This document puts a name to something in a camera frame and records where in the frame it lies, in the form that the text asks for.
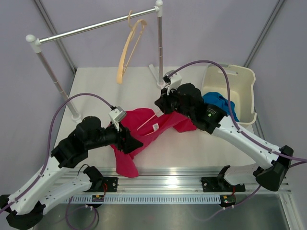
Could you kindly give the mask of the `pink wire hanger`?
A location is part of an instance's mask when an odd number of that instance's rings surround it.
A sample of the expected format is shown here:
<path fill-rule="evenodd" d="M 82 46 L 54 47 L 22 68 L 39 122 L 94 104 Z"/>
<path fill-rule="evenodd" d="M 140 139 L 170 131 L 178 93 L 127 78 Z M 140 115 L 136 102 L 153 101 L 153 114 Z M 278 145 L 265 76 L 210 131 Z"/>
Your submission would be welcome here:
<path fill-rule="evenodd" d="M 157 111 L 154 115 L 152 115 L 149 119 L 147 119 L 143 124 L 141 124 L 136 130 L 138 131 L 140 128 L 142 128 L 145 124 L 147 124 L 149 121 L 151 121 L 153 118 L 158 116 L 162 111 Z"/>

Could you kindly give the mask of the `pink t shirt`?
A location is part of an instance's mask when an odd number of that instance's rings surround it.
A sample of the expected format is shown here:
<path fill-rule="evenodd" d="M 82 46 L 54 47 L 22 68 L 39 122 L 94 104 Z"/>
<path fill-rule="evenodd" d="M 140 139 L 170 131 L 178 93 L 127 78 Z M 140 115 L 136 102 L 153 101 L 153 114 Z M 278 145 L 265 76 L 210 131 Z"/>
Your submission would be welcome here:
<path fill-rule="evenodd" d="M 196 130 L 195 125 L 189 118 L 176 112 L 156 116 L 138 131 L 136 130 L 154 114 L 155 112 L 150 108 L 138 108 L 127 111 L 127 115 L 121 120 L 122 125 L 127 127 L 131 135 L 141 141 L 143 146 L 129 154 L 119 151 L 115 145 L 111 146 L 116 158 L 116 173 L 118 175 L 128 178 L 138 177 L 139 172 L 133 162 L 134 157 L 147 148 L 166 130 L 173 128 L 178 133 Z"/>

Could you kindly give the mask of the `beige plastic hanger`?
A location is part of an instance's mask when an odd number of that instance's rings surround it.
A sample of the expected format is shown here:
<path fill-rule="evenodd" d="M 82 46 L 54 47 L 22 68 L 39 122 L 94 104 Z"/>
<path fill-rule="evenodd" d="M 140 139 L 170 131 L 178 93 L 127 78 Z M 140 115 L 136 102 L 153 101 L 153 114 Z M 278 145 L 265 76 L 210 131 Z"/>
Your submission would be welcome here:
<path fill-rule="evenodd" d="M 124 74 L 128 68 L 131 58 L 133 57 L 136 47 L 138 46 L 138 43 L 142 38 L 144 29 L 147 26 L 147 22 L 144 19 L 139 19 L 134 24 L 132 24 L 130 22 L 132 18 L 132 13 L 133 11 L 130 10 L 128 14 L 128 26 L 130 28 L 130 33 L 127 37 L 119 59 L 116 77 L 117 84 L 123 83 Z"/>

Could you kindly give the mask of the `blue t shirt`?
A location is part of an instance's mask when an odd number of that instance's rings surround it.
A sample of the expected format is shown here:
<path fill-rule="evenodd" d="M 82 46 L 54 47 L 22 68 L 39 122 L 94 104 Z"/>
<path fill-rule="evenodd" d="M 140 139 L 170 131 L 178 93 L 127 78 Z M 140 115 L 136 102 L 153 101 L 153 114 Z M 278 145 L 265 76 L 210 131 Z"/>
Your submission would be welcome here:
<path fill-rule="evenodd" d="M 228 100 L 224 98 L 218 92 L 208 92 L 203 95 L 203 100 L 205 103 L 213 104 L 222 110 L 224 110 L 228 115 L 230 115 L 230 109 L 228 107 Z"/>

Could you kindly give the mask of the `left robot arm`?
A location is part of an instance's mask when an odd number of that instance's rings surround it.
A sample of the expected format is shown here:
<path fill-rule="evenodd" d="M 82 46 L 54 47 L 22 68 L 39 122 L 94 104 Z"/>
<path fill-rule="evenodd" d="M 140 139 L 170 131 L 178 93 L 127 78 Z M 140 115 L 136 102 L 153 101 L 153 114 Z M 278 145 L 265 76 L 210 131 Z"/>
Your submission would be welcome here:
<path fill-rule="evenodd" d="M 88 166 L 72 180 L 51 189 L 59 178 L 88 158 L 90 150 L 109 145 L 129 154 L 142 147 L 143 143 L 122 124 L 102 128 L 99 118 L 84 118 L 47 155 L 42 168 L 23 187 L 11 195 L 1 195 L 0 207 L 8 212 L 8 224 L 18 230 L 28 230 L 64 200 L 80 192 L 96 192 L 103 188 L 103 175 L 96 167 Z"/>

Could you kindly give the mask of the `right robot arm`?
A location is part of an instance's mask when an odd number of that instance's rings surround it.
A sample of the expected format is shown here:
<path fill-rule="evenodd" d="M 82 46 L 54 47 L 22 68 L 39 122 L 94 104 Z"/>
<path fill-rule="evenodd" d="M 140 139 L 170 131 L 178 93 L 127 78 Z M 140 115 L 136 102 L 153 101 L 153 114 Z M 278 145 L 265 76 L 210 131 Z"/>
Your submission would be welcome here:
<path fill-rule="evenodd" d="M 220 189 L 257 182 L 269 191 L 279 190 L 291 165 L 291 147 L 273 145 L 238 125 L 224 110 L 205 103 L 200 90 L 191 83 L 162 89 L 154 103 L 164 114 L 184 115 L 197 129 L 227 141 L 254 160 L 254 164 L 222 168 L 217 176 Z"/>

